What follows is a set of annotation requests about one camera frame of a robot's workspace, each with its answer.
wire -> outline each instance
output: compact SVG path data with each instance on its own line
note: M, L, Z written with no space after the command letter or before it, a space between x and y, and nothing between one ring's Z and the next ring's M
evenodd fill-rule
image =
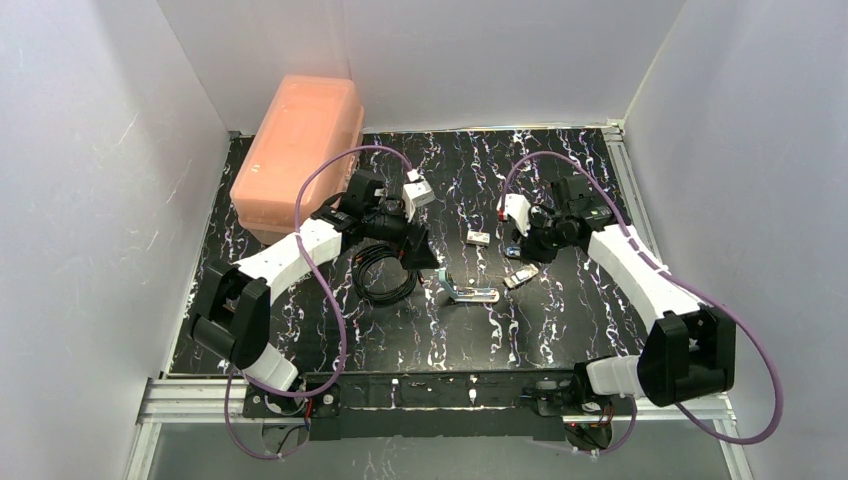
M619 448L621 448L622 445L624 445L624 442L626 442L627 439L630 438L630 434L633 433L633 428L636 427L636 414L638 413L636 409L636 399L633 397L627 398L630 399L630 408L633 412L630 415L630 424L627 425L627 431L624 432L624 435L622 435L622 437L619 438L617 442L615 442L615 445L607 448L606 450L599 450L598 455L607 455L618 450Z
M769 355L766 351L766 348L762 344L760 338L754 333L751 326L748 325L744 320L742 320L742 318L740 318L739 315L733 310L731 310L729 307L722 305L720 302L718 302L718 300L712 298L711 296L693 287L692 285L689 285L683 280L678 279L667 271L660 270L659 265L657 265L653 260L651 260L650 257L645 254L645 252L642 252L639 248L639 244L636 242L635 239L631 237L630 232L627 230L627 226L624 223L624 217L622 216L621 211L619 211L618 207L615 205L615 202L613 202L609 195L607 195L607 193L604 191L604 189L601 188L600 184L598 184L598 181L595 179L595 177L590 175L589 172L587 172L583 167L580 166L580 163L578 163L576 160L572 160L571 158L566 157L565 155L550 151L534 152L530 155L525 156L524 158L516 162L515 165L512 166L512 169L506 176L506 180L504 181L503 185L503 190L501 191L499 213L503 215L503 206L506 205L506 192L509 190L509 187L512 184L512 180L518 173L519 168L530 160L540 157L542 155L550 155L560 160L568 162L572 167L574 167L578 172L580 172L581 175L583 175L589 180L589 183L592 184L592 187L595 189L596 192L598 192L598 195L600 195L601 198L604 199L606 204L610 207L610 210L612 210L612 214L615 216L615 220L618 222L618 227L621 229L622 234L624 234L625 238L629 239L628 244L633 250L636 251L636 254L639 256L639 258L642 259L642 261L648 264L648 266L650 266L652 269L659 270L659 275L661 277L665 278L674 285L677 285L678 287L688 291L692 295L699 297L705 303L712 305L713 307L727 315L733 321L733 323L738 325L739 328L745 333L745 335L747 335L748 338L751 340L751 343L754 344L754 348L757 349L757 352L760 354L760 357L762 357L763 362L766 364L766 368L768 369L769 376L771 377L772 385L774 386L774 410L772 411L771 420L769 421L769 424L766 426L766 428L763 429L763 431L751 437L739 438L721 434L719 432L716 432L714 429L708 427L706 423L696 418L695 415L692 414L692 412L690 412L686 407L683 406L683 404L675 403L677 408L679 408L680 411L683 412L683 415L685 415L686 418L688 418L692 421L692 423L697 425L698 428L708 433L709 435L718 438L719 440L724 440L727 443L732 443L735 445L753 445L755 443L760 443L772 436L775 430L777 430L777 426L780 425L780 420L783 417L783 383L780 381L780 376L777 373L777 365L774 363L774 360L771 358L771 355Z
M248 382L253 385L265 390L266 392L273 393L274 395L280 395L282 397L290 397L290 398L305 398L312 397L318 395L319 393L323 393L325 390L330 388L336 380L338 380L339 375L344 371L345 360L347 359L347 329L345 328L344 316L342 316L341 307L339 307L339 302L336 300L335 295L333 295L333 290L330 288L330 285L327 283L327 279L321 275L321 272L318 271L318 266L315 265L315 261L312 260L312 257L309 255L309 252L306 250L306 247L303 246L303 239L300 238L300 206L303 202L303 195L306 192L306 189L309 187L309 184L315 180L321 172L323 172L327 167L332 165L333 163L347 157L348 155L356 152L364 152L367 150L377 150L381 152L391 153L392 155L400 158L401 162L403 162L404 168L409 171L413 170L412 162L409 161L402 153L397 150L389 147L384 147L382 145L363 145L356 148L351 148L350 150L346 150L335 157L324 162L317 170L315 170L312 175L306 178L306 181L303 182L303 185L300 187L300 191L297 192L297 199L294 202L294 233L295 240L297 241L297 249L300 251L300 256L306 261L306 264L309 265L309 269L312 271L312 274L315 276L315 279L318 281L318 284L321 285L321 290L324 291L324 295L327 297L327 301L330 302L330 307L333 310L333 315L336 317L336 322L339 325L339 333L341 335L341 339L339 341L339 361L336 364L335 370L333 370L333 374L330 375L330 378L321 385L320 387L310 390L310 391L297 391L297 392L288 392L285 390L280 390L278 388L274 388L270 385L266 385L254 378L251 378L249 375L245 375L244 378L247 379Z
M577 438L579 438L579 439L583 440L584 442L588 443L589 445L592 445L592 446L594 446L594 447L597 447L597 448L598 448L598 450L600 450L600 449L603 449L603 448L604 448L604 447L600 446L600 445L598 444L598 442L596 442L596 441L595 441L595 439L594 439L594 438L592 438L592 435L590 435L590 434L589 434L589 432L587 432L586 430L584 430L584 429L582 429L582 428L580 429L580 430L581 430L581 432L580 432L580 433L578 433L578 431L577 431L577 427L575 427L575 428L573 428L573 429L572 429L572 428L569 428L569 427L568 427L568 425L566 425L566 426L565 426L565 429L566 429L566 430L568 430L569 432L571 432L571 434L572 434L572 435L574 435L575 437L577 437Z
M601 418L599 418L597 422L592 423L592 424L590 424L590 425L591 425L591 426L593 426L593 427L599 427L599 426L601 426L601 424L602 424L602 423L603 423L603 421L604 421L604 417L605 417L606 415L607 415L607 407L604 407L604 408L603 408L603 410L601 410Z
M351 260L350 268L353 278L353 288L360 298L377 306L394 305L415 291L415 285L421 276L419 270L407 270L406 280L397 287L385 292L373 292L365 286L365 275L368 270L380 260L398 258L397 253L386 244L371 245L359 251Z
M263 397L265 399L265 408L274 412L274 409L271 408L271 402L268 400L268 395L263 395ZM298 413L302 412L304 408L306 408L306 403L307 403L306 400L300 402L300 406L297 407L297 410L295 410L293 412L284 412L283 409L279 405L275 404L275 406L280 409L280 413L277 413L277 412L274 412L274 413L277 413L277 415L281 415L283 417L293 417L293 416L297 415Z
M301 428L303 428L303 425L297 425L297 426L294 426L294 427L289 428L289 431L288 431L288 432L286 432L286 435L283 437L283 441L282 441L282 442L280 442L280 446L279 446L279 447L277 447L277 455L281 455L281 453L280 453L280 452L282 452L282 451L283 451L283 445L285 445L285 444L286 444L286 440L288 440L288 439L289 439L289 435L291 435L291 434L292 434L292 432L295 432L295 431L297 431L297 430L300 430Z
M235 374L236 374L235 370L230 372L229 376L227 377L227 389L224 391L224 423L227 425L227 432L230 434L230 438L233 439L233 443L235 443L236 446L239 447L239 450L241 450L242 452L250 455L251 457L253 457L257 460L277 460L279 458L288 457L289 455L300 450L300 448L304 444L306 444L305 441L301 444L296 445L294 448L292 448L291 450L289 450L287 452L280 453L280 450L282 450L282 448L283 448L283 444L285 444L286 439L289 438L289 434L294 430L297 430L299 428L303 428L303 425L297 425L296 427L290 429L289 432L286 433L286 436L283 437L283 442L280 443L280 448L277 449L277 453L275 453L273 455L254 452L247 445L245 445L244 442L242 442L240 438L238 438L238 435L236 435L236 431L233 428L233 424L232 424L232 422L230 422L230 388L233 385L233 376Z
M236 446L239 447L239 449L242 452L250 455L251 457L253 457L255 459L258 459L258 460L276 460L276 459L280 458L281 457L280 454L266 455L264 453L254 452L253 450L248 448L247 445L242 443L241 439L239 439L238 435L236 435L236 431L233 428L233 424L230 422L230 387L232 387L232 385L233 385L233 375L235 375L235 371L230 372L230 375L227 377L227 390L224 392L224 423L227 424L227 432L229 432L230 438L233 439L233 443L235 443Z
M610 402L610 415L609 415L609 418L607 418L607 422L604 425L609 425L610 423L612 423L613 417L615 417L615 405L613 405L612 402Z
M313 399L309 399L309 406L306 407L306 414L303 416L303 426L306 427L306 431L309 431L309 415L312 415L312 402Z

cable connector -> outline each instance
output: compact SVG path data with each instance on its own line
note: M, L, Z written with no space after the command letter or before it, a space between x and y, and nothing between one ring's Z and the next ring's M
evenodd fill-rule
M521 232L522 236L527 236L530 231L530 201L524 195L510 193L506 196L506 205L498 200L498 220L506 222L512 219L515 222L515 228Z
M415 209L436 199L433 188L417 171L406 172L409 183L403 185L403 204L406 209L406 220L411 222Z

black cable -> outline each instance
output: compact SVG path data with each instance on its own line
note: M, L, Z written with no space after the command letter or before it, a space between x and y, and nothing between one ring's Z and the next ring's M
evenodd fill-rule
M365 286L365 275L375 263L384 258L397 258L397 254L394 249L381 243L363 248L350 261L353 288L356 290L356 294L377 306L393 305L408 297L415 290L415 283L422 278L420 271L408 270L406 280L397 287L385 292L368 290Z
M584 442L588 443L589 445L591 445L593 447L598 448L599 450L605 450L607 448L607 447L602 447L592 437L592 434L588 430L586 430L585 428L575 427L573 429L570 429L566 426L565 429L568 430L569 432L571 432L571 434L574 435L578 440L583 440Z
M303 425L298 425L298 426L296 426L296 427L292 427L292 428L290 428L290 429L289 429L289 431L288 431L288 432L286 432L286 435L283 437L283 441L282 441L282 442L280 442L280 446L277 448L277 455L279 455L279 454L280 454L280 452L282 452L282 451L283 451L283 445L285 445L285 444L286 444L286 440L288 440L288 439L289 439L289 435L291 435L291 434L292 434L292 432L294 432L295 430L300 430L301 428L303 428Z

black coiled cable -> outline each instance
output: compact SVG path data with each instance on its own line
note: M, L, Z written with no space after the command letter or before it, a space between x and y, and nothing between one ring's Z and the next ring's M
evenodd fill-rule
M415 283L421 281L420 271L408 270L406 280L396 288L385 292L368 290L365 287L365 275L375 263L384 258L397 258L397 254L394 249L381 243L363 248L350 261L350 269L353 274L353 288L356 289L356 294L375 306L393 305L403 300L415 290Z

small metal part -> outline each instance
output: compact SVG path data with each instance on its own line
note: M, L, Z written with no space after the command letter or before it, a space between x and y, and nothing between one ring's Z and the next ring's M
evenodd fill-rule
M507 288L516 288L529 282L531 278L538 274L539 269L536 268L536 265L525 265L513 272L512 275L504 278L504 284Z
M389 215L400 215L403 212L403 200L399 198L389 198L383 200L380 206L381 210Z
M484 232L469 231L465 243L469 245L479 245L481 247L489 246L489 234Z
M497 288L457 287L446 269L440 268L438 271L439 284L455 302L497 303L501 299L501 293Z
M506 258L518 260L519 258L521 258L521 247L515 245L511 247L506 247L506 250L504 250L504 256L506 256Z
M230 313L236 313L236 307L238 307L238 299L228 298L224 300L224 310Z

